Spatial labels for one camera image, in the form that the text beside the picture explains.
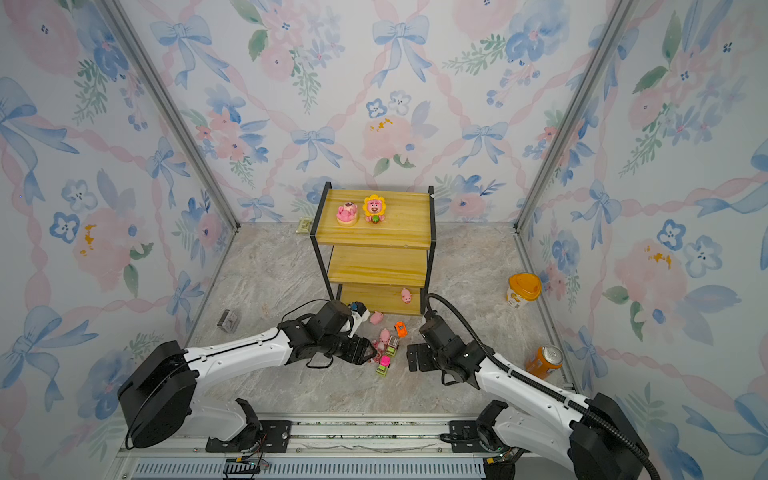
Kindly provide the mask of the orange toy bulldozer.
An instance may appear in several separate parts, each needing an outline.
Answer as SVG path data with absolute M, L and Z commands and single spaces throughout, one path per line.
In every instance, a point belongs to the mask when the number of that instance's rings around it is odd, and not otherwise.
M 404 338 L 408 335 L 408 330 L 404 322 L 397 322 L 394 328 L 399 338 Z

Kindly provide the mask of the small pink bear figure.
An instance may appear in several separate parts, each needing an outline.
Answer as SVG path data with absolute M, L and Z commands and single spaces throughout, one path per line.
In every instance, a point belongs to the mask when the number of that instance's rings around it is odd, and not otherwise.
M 377 340 L 377 341 L 374 342 L 373 346 L 374 346 L 374 348 L 376 350 L 374 361 L 375 362 L 379 362 L 381 357 L 384 355 L 384 352 L 385 352 L 385 350 L 387 348 L 387 345 L 386 345 L 385 342 Z

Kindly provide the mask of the small grey box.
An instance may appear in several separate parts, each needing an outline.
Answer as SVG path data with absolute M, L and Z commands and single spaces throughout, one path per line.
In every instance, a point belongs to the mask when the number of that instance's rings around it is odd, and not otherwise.
M 239 323 L 240 318 L 237 312 L 232 309 L 225 309 L 217 322 L 217 327 L 226 333 L 233 334 L 236 332 Z

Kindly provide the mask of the orange soda can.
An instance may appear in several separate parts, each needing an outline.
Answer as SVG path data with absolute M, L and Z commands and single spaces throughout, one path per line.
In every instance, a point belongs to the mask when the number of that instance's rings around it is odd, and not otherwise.
M 560 348 L 554 345 L 543 345 L 526 360 L 525 370 L 539 379 L 547 379 L 552 373 L 562 368 L 563 361 Z

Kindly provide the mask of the green truck pink load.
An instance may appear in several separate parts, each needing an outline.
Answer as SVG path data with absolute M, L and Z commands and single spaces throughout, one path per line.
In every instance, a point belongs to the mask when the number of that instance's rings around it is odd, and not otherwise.
M 385 377 L 389 371 L 392 358 L 384 355 L 379 359 L 379 364 L 376 368 L 376 373 L 382 377 Z

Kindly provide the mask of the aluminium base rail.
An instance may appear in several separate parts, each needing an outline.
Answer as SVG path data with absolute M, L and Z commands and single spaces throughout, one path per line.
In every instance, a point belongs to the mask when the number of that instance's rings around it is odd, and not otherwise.
M 532 451 L 491 453 L 474 416 L 265 415 L 262 453 L 238 460 L 211 453 L 203 438 L 174 437 L 121 450 L 109 479 L 572 479 L 565 466 Z

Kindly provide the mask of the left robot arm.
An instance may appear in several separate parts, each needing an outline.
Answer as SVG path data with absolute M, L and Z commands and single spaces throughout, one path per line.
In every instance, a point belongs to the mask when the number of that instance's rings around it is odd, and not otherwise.
M 316 313 L 283 317 L 275 327 L 240 340 L 187 349 L 176 341 L 160 344 L 118 390 L 127 426 L 125 448 L 149 448 L 182 435 L 206 438 L 209 453 L 258 449 L 268 435 L 251 404 L 242 398 L 214 401 L 206 398 L 207 391 L 317 355 L 363 365 L 376 353 L 357 331 L 371 317 L 361 302 L 323 300 Z

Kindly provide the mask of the sunflower pink bear toy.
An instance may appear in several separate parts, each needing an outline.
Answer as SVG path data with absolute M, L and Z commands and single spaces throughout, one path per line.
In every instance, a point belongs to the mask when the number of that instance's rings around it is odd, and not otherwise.
M 365 219 L 369 223 L 378 224 L 385 220 L 386 200 L 376 194 L 366 197 L 363 201 Z

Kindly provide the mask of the pink pig near shelf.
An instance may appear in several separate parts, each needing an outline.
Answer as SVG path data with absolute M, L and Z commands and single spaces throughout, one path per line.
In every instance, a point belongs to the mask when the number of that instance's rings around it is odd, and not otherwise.
M 369 319 L 369 322 L 372 325 L 377 325 L 377 324 L 381 323 L 383 321 L 383 319 L 384 319 L 384 314 L 382 312 L 374 312 L 371 315 L 371 317 Z

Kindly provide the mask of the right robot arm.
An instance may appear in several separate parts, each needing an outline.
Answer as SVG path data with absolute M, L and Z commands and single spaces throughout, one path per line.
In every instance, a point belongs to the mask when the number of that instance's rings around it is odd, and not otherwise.
M 444 385 L 467 384 L 493 396 L 476 420 L 490 451 L 526 450 L 579 479 L 659 478 L 648 448 L 613 399 L 556 388 L 478 339 L 464 342 L 434 310 L 426 312 L 419 333 Z

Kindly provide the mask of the wooden three-tier shelf black frame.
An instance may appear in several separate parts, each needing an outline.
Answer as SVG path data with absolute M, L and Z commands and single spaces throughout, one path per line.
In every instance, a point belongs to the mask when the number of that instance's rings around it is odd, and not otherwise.
M 386 200 L 385 220 L 365 219 L 363 201 L 370 195 Z M 342 226 L 340 205 L 354 202 L 358 221 Z M 437 244 L 435 189 L 394 192 L 335 189 L 324 184 L 310 241 L 329 298 L 345 304 L 361 302 L 384 314 L 419 316 L 425 310 Z M 407 288 L 412 302 L 405 304 Z

